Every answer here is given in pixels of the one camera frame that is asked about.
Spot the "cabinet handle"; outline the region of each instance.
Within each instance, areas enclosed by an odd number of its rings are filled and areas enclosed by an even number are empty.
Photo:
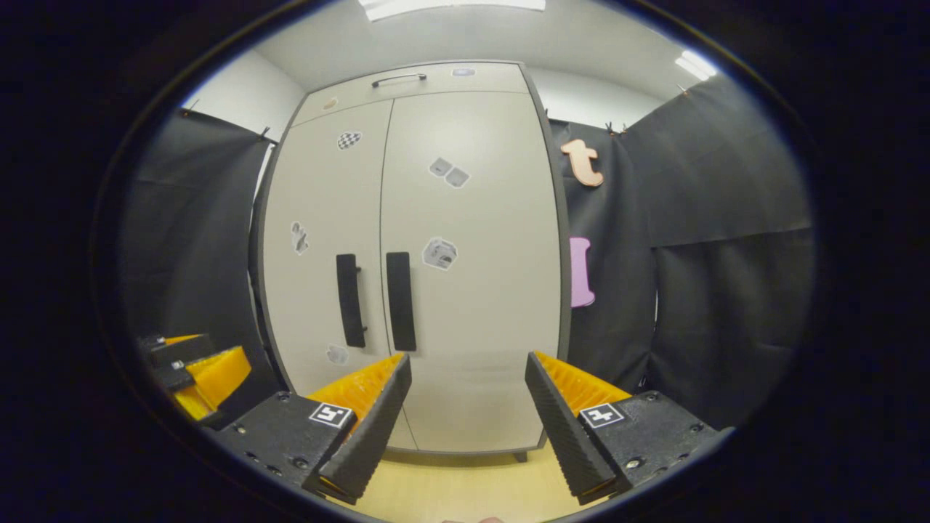
[[[389,252],[388,304],[391,307],[391,329],[395,351],[416,351],[417,337],[413,331],[413,299],[410,295],[410,253]]]
[[[350,347],[365,348],[365,331],[362,311],[358,303],[358,273],[354,254],[336,256],[336,281],[339,284],[339,310],[342,312],[342,331]]]
[[[397,78],[407,78],[409,76],[416,76],[420,80],[426,80],[426,74],[423,73],[411,73],[411,74],[399,74],[397,76],[389,76],[387,78],[381,78],[380,80],[375,80],[371,83],[371,87],[377,87],[381,82],[387,82],[388,80],[396,80]]]

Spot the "cabinet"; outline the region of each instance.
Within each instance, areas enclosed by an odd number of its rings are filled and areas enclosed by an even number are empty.
[[[455,90],[453,72],[469,69]],[[372,82],[392,76],[403,87],[381,100]],[[521,67],[431,64],[323,91],[298,109],[259,217],[260,298],[288,385],[307,395],[409,351],[391,448],[536,448],[526,356],[565,356],[570,288],[561,181]],[[308,107],[333,98],[349,106]],[[357,288],[339,274],[347,254]],[[361,342],[344,324],[347,296]]]

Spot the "wooden floor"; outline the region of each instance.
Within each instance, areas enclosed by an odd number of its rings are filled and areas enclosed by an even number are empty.
[[[606,500],[578,505],[548,442],[527,458],[518,463],[511,454],[453,457],[389,451],[357,505],[332,501],[394,523],[478,523],[492,516],[504,523],[539,523]]]

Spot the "ceiling light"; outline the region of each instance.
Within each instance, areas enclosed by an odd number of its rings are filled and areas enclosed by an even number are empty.
[[[682,53],[682,58],[690,61],[695,64],[698,69],[700,69],[707,76],[714,76],[717,74],[717,70],[713,68],[706,60],[702,59],[700,56],[696,55],[691,51],[685,51]]]
[[[682,69],[688,71],[689,73],[693,74],[694,76],[697,76],[697,79],[700,80],[701,82],[703,82],[704,80],[707,80],[708,78],[710,78],[709,76],[707,76],[706,74],[704,74],[703,71],[701,71],[700,69],[698,69],[698,67],[697,67],[695,64],[691,63],[691,62],[688,61],[688,60],[685,60],[684,58],[680,58],[680,59],[676,60],[675,63],[677,63],[678,65],[680,65],[680,66],[682,67]]]
[[[533,11],[546,8],[546,0],[358,0],[371,21],[381,20],[410,11],[433,7],[496,6],[518,7]]]

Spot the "black curtain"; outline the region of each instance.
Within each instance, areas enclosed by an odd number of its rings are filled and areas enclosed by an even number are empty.
[[[253,315],[249,225],[269,142],[178,111],[139,162],[120,234],[128,325],[140,335],[209,333],[242,345],[252,371],[223,404],[237,417],[278,385]]]
[[[562,158],[596,296],[572,311],[569,362],[630,392],[658,389],[711,426],[745,422],[791,361],[813,289],[803,166],[721,75],[626,133],[551,127],[556,145],[595,149],[604,174],[583,186]]]

